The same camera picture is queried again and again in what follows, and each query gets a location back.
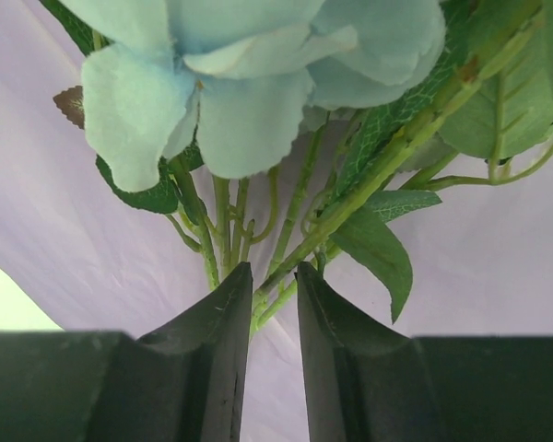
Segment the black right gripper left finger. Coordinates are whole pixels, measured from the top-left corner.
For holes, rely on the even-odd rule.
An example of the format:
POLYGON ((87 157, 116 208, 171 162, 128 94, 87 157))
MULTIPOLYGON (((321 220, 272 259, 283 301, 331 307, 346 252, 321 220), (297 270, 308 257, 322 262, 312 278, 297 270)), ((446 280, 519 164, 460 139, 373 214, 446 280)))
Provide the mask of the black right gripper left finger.
POLYGON ((0 332, 0 441, 235 441, 252 270, 134 339, 120 331, 0 332))

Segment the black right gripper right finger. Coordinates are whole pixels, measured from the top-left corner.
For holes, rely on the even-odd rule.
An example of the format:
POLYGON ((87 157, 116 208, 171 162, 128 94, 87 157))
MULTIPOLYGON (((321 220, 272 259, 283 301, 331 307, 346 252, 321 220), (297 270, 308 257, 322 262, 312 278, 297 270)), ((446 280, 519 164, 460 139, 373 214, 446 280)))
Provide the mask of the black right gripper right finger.
POLYGON ((408 338, 296 272, 313 441, 553 441, 553 337, 408 338))

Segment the blue artificial flower stem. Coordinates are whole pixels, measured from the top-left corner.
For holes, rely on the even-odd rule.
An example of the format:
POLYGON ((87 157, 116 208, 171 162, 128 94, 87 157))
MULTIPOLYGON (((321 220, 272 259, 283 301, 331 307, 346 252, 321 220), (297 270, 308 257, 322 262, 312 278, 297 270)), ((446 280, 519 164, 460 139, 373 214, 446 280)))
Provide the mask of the blue artificial flower stem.
POLYGON ((553 1, 47 1, 84 54, 54 103, 125 204, 171 221, 211 287, 276 234, 259 330, 303 261, 413 284, 389 222, 553 155, 553 1))

